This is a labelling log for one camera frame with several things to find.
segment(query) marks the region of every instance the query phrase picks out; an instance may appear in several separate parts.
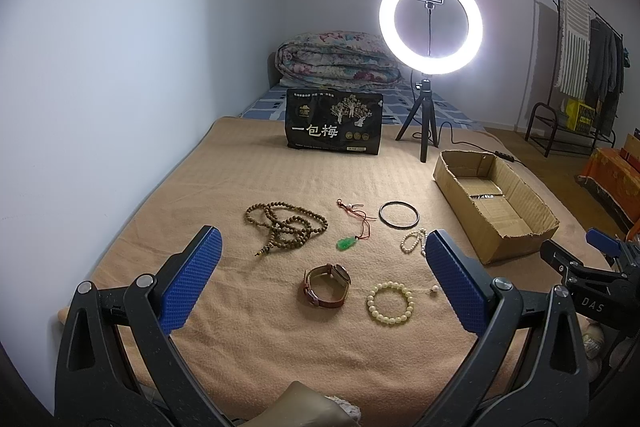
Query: ring light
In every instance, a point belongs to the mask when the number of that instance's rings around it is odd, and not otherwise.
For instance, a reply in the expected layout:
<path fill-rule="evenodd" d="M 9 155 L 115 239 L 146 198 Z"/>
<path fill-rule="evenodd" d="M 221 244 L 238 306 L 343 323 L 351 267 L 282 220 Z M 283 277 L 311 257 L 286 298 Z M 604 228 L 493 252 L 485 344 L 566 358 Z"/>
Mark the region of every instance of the ring light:
<path fill-rule="evenodd" d="M 476 1 L 458 0 L 468 21 L 465 42 L 460 49 L 446 57 L 424 57 L 411 51 L 402 42 L 396 30 L 396 7 L 400 0 L 382 0 L 380 4 L 380 29 L 393 54 L 414 70 L 424 74 L 451 73 L 466 66 L 476 56 L 482 42 L 482 17 Z"/>

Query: red cord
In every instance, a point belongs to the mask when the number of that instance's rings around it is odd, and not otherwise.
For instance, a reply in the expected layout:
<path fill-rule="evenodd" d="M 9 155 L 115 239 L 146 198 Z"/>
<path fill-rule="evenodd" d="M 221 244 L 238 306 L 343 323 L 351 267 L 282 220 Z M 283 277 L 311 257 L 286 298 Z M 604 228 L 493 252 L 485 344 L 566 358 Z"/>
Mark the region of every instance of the red cord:
<path fill-rule="evenodd" d="M 347 214 L 351 214 L 353 216 L 359 217 L 362 220 L 362 231 L 360 235 L 356 236 L 356 239 L 368 239 L 371 237 L 371 226 L 369 224 L 369 219 L 376 219 L 375 217 L 367 216 L 367 213 L 364 210 L 354 210 L 356 206 L 364 206 L 363 204 L 352 204 L 351 206 L 347 206 L 342 203 L 342 200 L 336 201 L 340 208 L 344 208 Z M 364 229 L 367 227 L 367 235 L 364 235 Z"/>

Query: striped towel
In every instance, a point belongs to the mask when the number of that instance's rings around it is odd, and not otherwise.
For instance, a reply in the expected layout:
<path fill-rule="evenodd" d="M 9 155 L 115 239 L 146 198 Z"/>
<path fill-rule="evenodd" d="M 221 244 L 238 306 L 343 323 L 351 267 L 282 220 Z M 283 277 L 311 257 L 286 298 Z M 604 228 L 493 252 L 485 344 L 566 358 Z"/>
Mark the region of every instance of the striped towel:
<path fill-rule="evenodd" d="M 560 68 L 555 86 L 573 98 L 584 100 L 589 65 L 589 4 L 584 0 L 560 0 L 560 20 Z"/>

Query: tan blanket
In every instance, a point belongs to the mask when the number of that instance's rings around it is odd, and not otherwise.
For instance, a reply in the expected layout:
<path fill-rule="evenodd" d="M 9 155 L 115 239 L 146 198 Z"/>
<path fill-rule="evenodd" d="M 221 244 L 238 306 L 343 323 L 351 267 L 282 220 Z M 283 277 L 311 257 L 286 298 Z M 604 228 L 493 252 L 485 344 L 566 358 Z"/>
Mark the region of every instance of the tan blanket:
<path fill-rule="evenodd" d="M 187 324 L 172 337 L 226 415 L 252 418 L 300 380 L 360 406 L 365 425 L 410 425 L 476 338 L 460 326 L 446 296 L 427 293 L 436 280 L 417 250 L 409 255 L 400 250 L 405 231 L 375 221 L 369 240 L 337 251 L 336 241 L 360 233 L 360 224 L 336 200 L 363 203 L 374 216 L 385 201 L 409 201 L 420 211 L 420 227 L 446 229 L 466 254 L 474 252 L 433 181 L 438 150 L 431 147 L 427 164 L 422 164 L 419 143 L 410 137 L 415 129 L 395 142 L 398 130 L 383 126 L 380 155 L 369 156 L 292 150 L 280 122 L 222 118 L 148 198 L 92 279 L 100 288 L 129 285 L 182 251 L 202 225 L 214 225 L 223 236 L 222 260 Z M 456 129 L 454 137 L 506 151 L 485 133 Z M 466 146 L 451 146 L 445 130 L 441 148 Z M 606 267 L 585 243 L 584 230 L 545 185 L 524 166 L 513 168 L 560 220 L 555 240 L 585 264 Z M 251 204 L 270 201 L 305 206 L 326 216 L 329 228 L 299 250 L 254 257 L 265 243 L 266 229 L 245 223 L 243 214 Z M 325 263 L 342 264 L 353 280 L 340 309 L 315 309 L 300 291 L 305 270 Z M 538 255 L 488 270 L 527 290 L 546 292 L 559 280 Z M 388 280 L 404 283 L 416 296 L 414 316 L 400 327 L 377 323 L 366 308 L 367 291 Z M 393 299 L 382 306 L 403 308 Z M 129 331 L 123 329 L 138 378 L 152 385 Z M 513 351 L 507 368 L 513 367 L 515 355 Z"/>

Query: wristwatch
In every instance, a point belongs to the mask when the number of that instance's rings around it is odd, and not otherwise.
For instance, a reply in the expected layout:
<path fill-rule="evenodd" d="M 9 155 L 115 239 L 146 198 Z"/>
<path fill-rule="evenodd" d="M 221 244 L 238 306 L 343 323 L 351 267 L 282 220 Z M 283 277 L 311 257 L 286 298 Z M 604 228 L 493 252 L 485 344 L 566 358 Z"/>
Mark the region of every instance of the wristwatch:
<path fill-rule="evenodd" d="M 337 301 L 325 301 L 319 299 L 318 296 L 311 289 L 311 278 L 318 275 L 328 273 L 337 280 L 342 286 L 344 286 L 344 293 L 342 297 Z M 318 266 L 313 270 L 305 271 L 305 278 L 302 283 L 302 291 L 305 294 L 306 299 L 313 304 L 313 306 L 319 306 L 321 308 L 339 308 L 344 304 L 344 300 L 349 293 L 349 286 L 351 286 L 351 277 L 347 273 L 347 270 L 339 264 L 325 264 L 324 266 Z"/>

